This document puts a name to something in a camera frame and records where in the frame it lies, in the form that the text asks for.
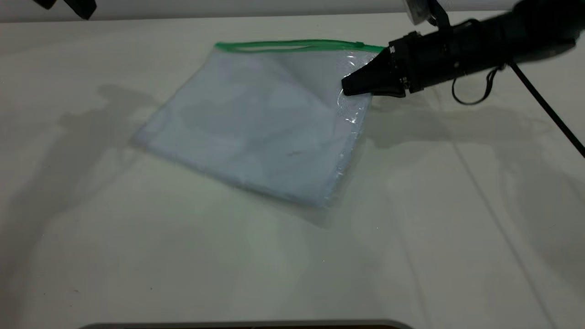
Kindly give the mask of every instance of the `clear plastic bag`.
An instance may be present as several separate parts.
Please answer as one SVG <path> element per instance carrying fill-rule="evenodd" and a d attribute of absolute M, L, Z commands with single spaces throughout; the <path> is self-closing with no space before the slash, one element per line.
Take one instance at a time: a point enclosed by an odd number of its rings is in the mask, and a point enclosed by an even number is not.
<path fill-rule="evenodd" d="M 341 79 L 381 49 L 333 40 L 218 43 L 136 141 L 229 184 L 325 206 L 371 101 L 343 95 Z"/>

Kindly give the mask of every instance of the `white table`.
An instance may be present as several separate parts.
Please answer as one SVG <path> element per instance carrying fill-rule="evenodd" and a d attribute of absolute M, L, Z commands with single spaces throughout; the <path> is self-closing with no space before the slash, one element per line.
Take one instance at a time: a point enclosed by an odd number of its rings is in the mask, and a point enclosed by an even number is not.
<path fill-rule="evenodd" d="M 217 41 L 414 29 L 405 14 L 0 25 L 0 327 L 583 328 L 585 161 L 511 70 L 476 107 L 450 84 L 375 98 L 328 210 L 129 145 Z M 584 56 L 522 66 L 581 140 Z M 484 82 L 462 79 L 461 97 Z"/>

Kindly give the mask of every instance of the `green zipper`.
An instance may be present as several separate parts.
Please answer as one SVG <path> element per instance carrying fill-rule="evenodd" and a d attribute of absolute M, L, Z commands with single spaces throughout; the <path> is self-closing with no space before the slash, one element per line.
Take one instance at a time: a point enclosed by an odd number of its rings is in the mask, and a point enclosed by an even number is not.
<path fill-rule="evenodd" d="M 361 50 L 363 52 L 379 53 L 384 49 L 384 47 L 371 46 L 363 42 L 325 39 L 236 43 L 218 42 L 215 44 L 215 47 L 230 53 L 322 52 L 326 50 Z"/>

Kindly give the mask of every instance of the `black wire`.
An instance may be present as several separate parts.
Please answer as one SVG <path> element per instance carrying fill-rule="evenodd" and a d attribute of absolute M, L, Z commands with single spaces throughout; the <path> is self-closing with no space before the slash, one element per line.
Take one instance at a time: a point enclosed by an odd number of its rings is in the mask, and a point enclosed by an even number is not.
<path fill-rule="evenodd" d="M 453 85 L 451 86 L 451 94 L 453 94 L 453 98 L 459 103 L 459 104 L 463 104 L 463 105 L 477 105 L 483 101 L 485 101 L 491 94 L 491 89 L 494 87 L 494 78 L 496 73 L 498 73 L 498 71 L 501 71 L 505 68 L 504 65 L 499 66 L 494 68 L 493 70 L 491 70 L 486 77 L 487 80 L 487 86 L 486 86 L 486 92 L 484 93 L 483 97 L 475 102 L 464 102 L 462 100 L 459 99 L 459 97 L 457 97 L 456 93 L 455 93 L 455 82 L 457 82 L 457 79 L 453 79 Z"/>
<path fill-rule="evenodd" d="M 520 68 L 516 65 L 516 63 L 511 61 L 508 63 L 508 65 L 510 65 L 510 67 L 514 70 L 514 72 L 516 73 L 518 78 L 520 78 L 520 81 L 522 81 L 522 83 L 524 83 L 524 85 L 526 86 L 528 91 L 530 91 L 532 96 L 534 96 L 534 98 L 536 98 L 536 101 L 542 106 L 542 108 L 546 111 L 546 113 L 549 115 L 549 117 L 552 119 L 552 121 L 554 121 L 556 123 L 556 125 L 559 127 L 559 129 L 563 132 L 563 134 L 565 136 L 567 136 L 567 138 L 571 141 L 571 143 L 579 151 L 579 153 L 581 153 L 581 155 L 583 157 L 585 157 L 585 146 L 583 146 L 583 144 L 581 144 L 581 142 L 573 134 L 571 129 L 569 129 L 569 127 L 567 127 L 567 125 L 565 125 L 563 120 L 557 115 L 555 110 L 552 109 L 552 107 L 550 107 L 550 105 L 545 101 L 545 99 L 540 95 L 540 93 L 538 93 L 538 90 L 536 90 L 536 88 L 532 85 L 530 80 L 528 80 L 528 78 L 526 78 L 526 76 L 520 70 Z"/>
<path fill-rule="evenodd" d="M 477 20 L 477 19 L 469 19 L 469 20 L 466 20 L 465 22 L 461 23 L 461 25 L 465 25 L 465 24 L 468 24 L 468 23 L 469 24 L 472 24 L 473 26 L 475 26 L 480 31 L 481 36 L 483 38 L 485 38 L 485 40 L 487 42 L 491 42 L 492 41 L 490 35 L 483 28 L 483 25 L 481 24 L 481 22 L 479 20 Z M 550 105 L 545 101 L 544 97 L 542 97 L 540 95 L 540 93 L 538 92 L 538 90 L 536 90 L 536 88 L 532 85 L 532 83 L 530 82 L 530 80 L 528 80 L 528 78 L 520 70 L 520 68 L 518 67 L 518 65 L 516 65 L 516 63 L 507 54 L 506 49 L 502 49 L 502 48 L 499 48 L 499 47 L 491 47 L 491 48 L 497 50 L 498 55 L 500 57 L 502 57 L 503 58 L 503 61 L 507 62 L 508 65 L 513 69 L 514 73 L 516 73 L 516 75 L 518 76 L 518 78 L 520 79 L 520 81 L 522 81 L 522 83 L 524 83 L 524 86 L 526 86 L 526 88 L 528 89 L 528 91 L 530 91 L 530 93 L 532 94 L 532 96 L 542 106 L 542 108 L 549 115 L 549 117 L 552 119 L 552 121 L 555 122 L 555 124 L 559 127 L 559 129 L 563 132 L 563 134 L 569 139 L 569 141 L 573 144 L 573 146 L 577 149 L 577 151 L 579 151 L 579 153 L 581 153 L 581 155 L 583 157 L 585 157 L 585 146 L 583 146 L 583 144 L 579 141 L 579 139 L 573 134 L 573 132 L 571 131 L 571 129 L 569 129 L 569 127 L 558 116 L 558 114 L 555 112 L 555 110 L 552 109 L 552 107 L 550 107 Z M 464 105 L 476 105 L 476 104 L 479 104 L 479 103 L 483 102 L 484 100 L 486 100 L 486 98 L 491 93 L 491 89 L 493 87 L 493 82 L 494 82 L 495 74 L 497 73 L 498 70 L 503 69 L 503 68 L 504 68 L 503 66 L 500 66 L 498 68 L 495 68 L 494 70 L 490 71 L 490 73 L 487 75 L 486 94 L 479 101 L 472 102 L 472 103 L 465 103 L 465 102 L 462 102 L 460 99 L 458 99 L 457 96 L 455 96 L 455 81 L 457 79 L 455 79 L 453 81 L 453 86 L 451 88 L 451 92 L 453 93 L 453 97 L 455 98 L 455 100 L 457 102 L 459 102 L 461 104 L 464 104 Z"/>

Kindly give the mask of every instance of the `wall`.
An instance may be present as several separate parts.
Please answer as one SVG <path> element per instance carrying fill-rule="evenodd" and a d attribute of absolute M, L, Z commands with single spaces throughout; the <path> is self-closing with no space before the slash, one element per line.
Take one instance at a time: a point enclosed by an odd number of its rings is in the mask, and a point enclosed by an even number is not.
<path fill-rule="evenodd" d="M 515 0 L 442 0 L 447 10 L 508 9 Z M 402 12 L 402 0 L 97 0 L 92 19 Z M 46 11 L 33 0 L 0 0 L 0 22 L 78 19 L 63 0 Z"/>

